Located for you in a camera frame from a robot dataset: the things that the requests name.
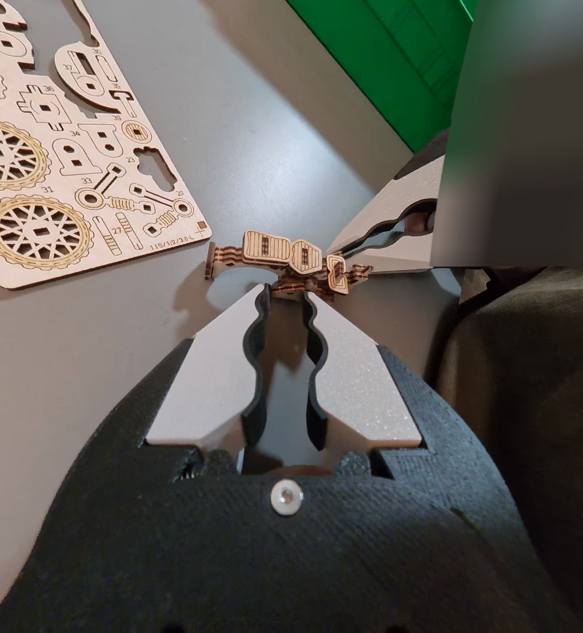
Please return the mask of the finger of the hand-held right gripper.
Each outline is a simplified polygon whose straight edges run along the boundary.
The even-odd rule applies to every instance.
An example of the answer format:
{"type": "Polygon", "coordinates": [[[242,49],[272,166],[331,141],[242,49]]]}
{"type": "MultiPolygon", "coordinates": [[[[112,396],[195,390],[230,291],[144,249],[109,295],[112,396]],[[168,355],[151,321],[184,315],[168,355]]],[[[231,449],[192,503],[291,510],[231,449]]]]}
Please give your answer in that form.
{"type": "Polygon", "coordinates": [[[360,265],[372,266],[373,273],[424,272],[430,270],[433,232],[422,235],[409,235],[396,230],[376,230],[365,235],[348,236],[343,241],[343,253],[348,268],[360,265]],[[371,244],[363,249],[353,247],[367,239],[378,240],[377,236],[395,237],[385,244],[371,244]]]}
{"type": "Polygon", "coordinates": [[[331,242],[328,253],[344,251],[346,247],[363,241],[377,227],[401,221],[411,207],[419,202],[438,199],[443,158],[437,158],[413,172],[392,179],[342,229],[331,242]]]}

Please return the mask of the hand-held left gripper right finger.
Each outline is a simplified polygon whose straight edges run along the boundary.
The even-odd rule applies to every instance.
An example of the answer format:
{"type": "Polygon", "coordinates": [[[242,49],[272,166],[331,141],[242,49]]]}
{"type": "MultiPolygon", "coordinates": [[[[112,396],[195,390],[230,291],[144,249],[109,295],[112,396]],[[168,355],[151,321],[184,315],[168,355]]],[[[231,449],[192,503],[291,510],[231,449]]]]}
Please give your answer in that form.
{"type": "Polygon", "coordinates": [[[414,448],[422,436],[377,343],[313,292],[303,296],[309,378],[307,432],[328,453],[414,448]]]}

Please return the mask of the person's dark olive clothing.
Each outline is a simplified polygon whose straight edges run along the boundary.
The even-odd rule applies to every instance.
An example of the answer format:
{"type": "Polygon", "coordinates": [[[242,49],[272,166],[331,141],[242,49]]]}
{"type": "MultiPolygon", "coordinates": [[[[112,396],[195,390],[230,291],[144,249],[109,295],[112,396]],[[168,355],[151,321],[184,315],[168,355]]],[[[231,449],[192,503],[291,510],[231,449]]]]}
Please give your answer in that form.
{"type": "Polygon", "coordinates": [[[501,295],[454,328],[437,391],[497,464],[583,626],[583,268],[485,272],[501,295]]]}

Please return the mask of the grey desk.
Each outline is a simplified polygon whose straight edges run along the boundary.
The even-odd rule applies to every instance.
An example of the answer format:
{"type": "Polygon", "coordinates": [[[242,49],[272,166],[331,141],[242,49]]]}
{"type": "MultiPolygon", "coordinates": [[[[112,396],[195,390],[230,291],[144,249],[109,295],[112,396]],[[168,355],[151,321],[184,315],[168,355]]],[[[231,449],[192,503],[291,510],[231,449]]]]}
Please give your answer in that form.
{"type": "MultiPolygon", "coordinates": [[[[85,1],[222,245],[327,248],[410,151],[285,1],[85,1]]],[[[82,446],[262,270],[203,278],[207,243],[0,288],[0,600],[82,446]]]]}

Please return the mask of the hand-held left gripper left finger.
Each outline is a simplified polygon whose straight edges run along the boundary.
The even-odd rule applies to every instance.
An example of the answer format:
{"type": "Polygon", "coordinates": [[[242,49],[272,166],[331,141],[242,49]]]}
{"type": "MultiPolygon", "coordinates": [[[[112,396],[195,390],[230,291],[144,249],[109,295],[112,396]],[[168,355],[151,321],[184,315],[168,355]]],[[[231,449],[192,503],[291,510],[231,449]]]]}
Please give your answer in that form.
{"type": "Polygon", "coordinates": [[[197,332],[147,433],[148,444],[241,454],[246,446],[241,413],[256,394],[257,376],[243,342],[259,317],[260,296],[269,297],[267,284],[258,284],[197,332]]]}

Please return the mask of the partly assembled wooden model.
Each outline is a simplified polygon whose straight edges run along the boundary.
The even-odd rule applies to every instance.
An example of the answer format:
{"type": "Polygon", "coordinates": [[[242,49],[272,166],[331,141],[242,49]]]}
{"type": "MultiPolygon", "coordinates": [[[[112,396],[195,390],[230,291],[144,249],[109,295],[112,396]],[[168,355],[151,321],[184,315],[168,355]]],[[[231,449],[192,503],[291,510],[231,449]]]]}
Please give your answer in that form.
{"type": "Polygon", "coordinates": [[[306,291],[332,303],[335,295],[367,281],[371,265],[348,265],[341,252],[324,256],[320,248],[302,239],[291,242],[285,237],[248,230],[240,247],[218,247],[210,243],[205,279],[211,280],[232,268],[264,268],[277,275],[271,295],[296,301],[306,291]]]}

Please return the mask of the green board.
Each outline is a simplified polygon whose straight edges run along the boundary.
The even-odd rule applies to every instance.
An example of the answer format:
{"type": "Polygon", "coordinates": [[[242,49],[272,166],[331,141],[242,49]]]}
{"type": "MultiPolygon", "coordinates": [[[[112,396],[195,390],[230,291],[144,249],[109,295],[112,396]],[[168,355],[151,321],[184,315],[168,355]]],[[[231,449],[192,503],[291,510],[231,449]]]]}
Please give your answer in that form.
{"type": "Polygon", "coordinates": [[[449,128],[477,1],[288,1],[413,152],[449,128]]]}

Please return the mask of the laser-cut wooden puzzle sheet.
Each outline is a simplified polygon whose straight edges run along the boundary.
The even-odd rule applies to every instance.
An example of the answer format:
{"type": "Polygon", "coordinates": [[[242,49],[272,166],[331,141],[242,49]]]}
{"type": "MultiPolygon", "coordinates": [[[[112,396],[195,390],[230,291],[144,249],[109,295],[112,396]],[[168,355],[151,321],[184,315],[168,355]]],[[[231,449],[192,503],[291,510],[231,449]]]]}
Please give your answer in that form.
{"type": "Polygon", "coordinates": [[[0,1],[0,286],[21,289],[206,241],[211,228],[87,8],[94,45],[34,67],[27,24],[0,1]]]}

